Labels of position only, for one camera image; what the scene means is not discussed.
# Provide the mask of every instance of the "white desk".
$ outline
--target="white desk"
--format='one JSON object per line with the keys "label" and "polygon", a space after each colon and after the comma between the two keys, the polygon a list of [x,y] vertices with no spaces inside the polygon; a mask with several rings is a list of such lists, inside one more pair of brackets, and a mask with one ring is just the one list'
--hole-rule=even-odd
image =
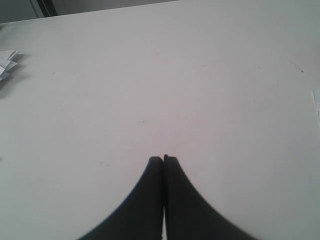
{"label": "white desk", "polygon": [[0,239],[75,240],[169,154],[250,234],[318,240],[319,5],[180,0],[7,24],[0,50],[27,57],[0,91]]}

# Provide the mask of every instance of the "paper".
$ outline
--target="paper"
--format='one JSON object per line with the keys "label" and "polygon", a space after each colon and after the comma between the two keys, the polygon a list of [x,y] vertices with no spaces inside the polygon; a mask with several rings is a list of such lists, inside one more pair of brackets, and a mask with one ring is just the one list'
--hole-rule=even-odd
{"label": "paper", "polygon": [[0,81],[9,76],[9,69],[17,65],[13,58],[18,54],[16,50],[0,51]]}

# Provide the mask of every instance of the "wall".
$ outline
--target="wall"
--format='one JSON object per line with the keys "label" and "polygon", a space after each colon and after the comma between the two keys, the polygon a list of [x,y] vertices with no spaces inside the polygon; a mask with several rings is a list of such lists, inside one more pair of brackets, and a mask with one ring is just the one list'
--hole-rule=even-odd
{"label": "wall", "polygon": [[58,15],[169,2],[173,0],[52,0]]}
{"label": "wall", "polygon": [[0,23],[37,18],[29,0],[1,0]]}

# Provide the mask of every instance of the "gray wall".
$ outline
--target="gray wall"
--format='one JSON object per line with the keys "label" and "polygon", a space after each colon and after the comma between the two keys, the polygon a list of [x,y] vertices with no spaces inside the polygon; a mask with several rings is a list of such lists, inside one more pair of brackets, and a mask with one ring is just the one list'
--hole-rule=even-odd
{"label": "gray wall", "polygon": [[173,0],[52,0],[58,15],[117,9]]}
{"label": "gray wall", "polygon": [[29,0],[0,0],[0,23],[37,18]]}

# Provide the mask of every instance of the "table surface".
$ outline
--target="table surface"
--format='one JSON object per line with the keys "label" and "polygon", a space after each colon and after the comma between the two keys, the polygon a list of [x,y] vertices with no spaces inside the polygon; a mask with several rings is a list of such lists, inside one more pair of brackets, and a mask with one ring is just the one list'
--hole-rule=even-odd
{"label": "table surface", "polygon": [[320,237],[320,2],[180,0],[8,23],[0,239],[75,240],[178,157],[262,240]]}

